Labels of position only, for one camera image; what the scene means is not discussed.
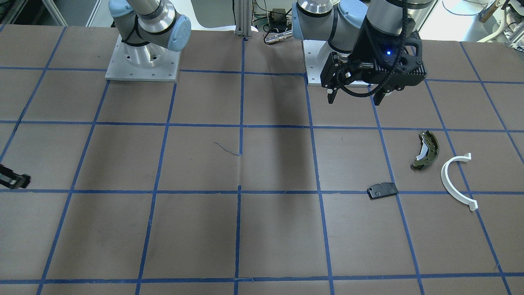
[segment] white mounting plate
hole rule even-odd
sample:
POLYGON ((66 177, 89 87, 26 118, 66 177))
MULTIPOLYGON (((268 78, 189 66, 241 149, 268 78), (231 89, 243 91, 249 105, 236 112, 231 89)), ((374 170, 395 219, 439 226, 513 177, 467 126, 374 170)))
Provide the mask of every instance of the white mounting plate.
MULTIPOLYGON (((322 68, 324 68, 328 56, 326 55, 325 57, 319 58, 319 52, 326 41, 304 40, 302 43, 305 69, 308 72, 308 85, 320 86, 320 73, 322 72, 322 68)), ((368 83, 363 81, 355 81, 351 83, 352 87, 367 87, 368 85, 368 83)))
POLYGON ((106 80, 176 82, 180 52, 166 50, 165 56, 162 56, 163 62, 159 65, 152 68, 138 68, 127 61, 123 45, 119 35, 111 61, 107 66, 106 80))

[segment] black object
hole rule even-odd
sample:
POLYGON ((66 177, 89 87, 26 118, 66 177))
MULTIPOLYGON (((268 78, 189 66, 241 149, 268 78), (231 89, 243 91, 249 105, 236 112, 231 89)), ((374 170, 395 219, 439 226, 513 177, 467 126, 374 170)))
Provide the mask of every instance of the black object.
POLYGON ((393 182, 382 182, 367 188, 370 199, 379 199, 398 194, 397 186, 393 182))
POLYGON ((0 184, 10 189, 26 188, 31 182, 31 176, 27 174, 18 175, 13 170, 0 165, 0 184))
POLYGON ((439 141, 436 140, 435 134, 428 131, 422 131, 420 138, 420 154, 415 158, 411 168, 421 170, 433 163, 439 156, 439 141))
POLYGON ((353 52, 347 58, 330 53, 322 69, 320 80, 322 87, 328 88, 328 102, 333 103, 337 90, 342 89, 356 97, 374 94, 373 101, 378 106, 387 93, 422 82, 428 74, 422 62, 422 41, 413 31, 414 26, 414 20, 407 18, 402 35, 408 37, 402 38, 379 31, 366 17, 353 52), (410 55, 405 46, 412 46, 414 54, 410 55), (357 80, 378 86, 368 93, 354 93, 345 87, 357 80))

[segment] white plastic arc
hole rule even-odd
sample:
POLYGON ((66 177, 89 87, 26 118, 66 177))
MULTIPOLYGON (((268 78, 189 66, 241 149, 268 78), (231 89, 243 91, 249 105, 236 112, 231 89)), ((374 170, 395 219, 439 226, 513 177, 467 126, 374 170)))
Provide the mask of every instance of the white plastic arc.
POLYGON ((446 163, 444 163, 444 166, 442 166, 442 171, 440 172, 440 178, 442 179, 442 184, 446 188, 446 190, 458 201, 468 205, 470 207, 471 211, 475 211, 478 209, 478 204, 476 200, 470 199, 463 195, 461 192, 459 192, 455 186, 451 183, 450 176, 447 172, 448 167, 452 162, 460 161, 460 162, 467 162, 471 160, 471 153, 467 153, 464 156, 456 156, 451 159, 449 159, 446 163))

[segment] blue joint cap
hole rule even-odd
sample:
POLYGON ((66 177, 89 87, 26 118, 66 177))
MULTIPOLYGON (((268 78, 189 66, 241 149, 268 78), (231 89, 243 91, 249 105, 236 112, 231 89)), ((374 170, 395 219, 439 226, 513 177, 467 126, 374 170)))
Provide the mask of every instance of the blue joint cap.
POLYGON ((191 21, 185 15, 179 16, 174 24, 173 31, 171 31, 171 36, 169 36, 167 49, 176 52, 181 51, 187 45, 190 35, 191 21))
POLYGON ((342 18, 356 28, 362 27, 367 6, 359 0, 340 0, 339 11, 342 18))
POLYGON ((126 0, 110 0, 109 12, 113 18, 116 18, 133 12, 133 8, 126 0))
POLYGON ((293 3, 291 8, 291 30, 293 31, 293 37, 295 39, 304 40, 304 36, 302 35, 302 30, 300 29, 300 22, 298 19, 298 9, 297 9, 297 3, 293 3))

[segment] blurry black object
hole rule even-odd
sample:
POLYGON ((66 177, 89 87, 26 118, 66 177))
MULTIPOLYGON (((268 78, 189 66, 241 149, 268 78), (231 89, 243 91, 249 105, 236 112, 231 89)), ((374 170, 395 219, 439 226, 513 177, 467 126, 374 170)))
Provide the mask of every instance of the blurry black object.
POLYGON ((10 189, 26 188, 31 182, 31 176, 18 175, 13 170, 0 164, 0 184, 10 189))

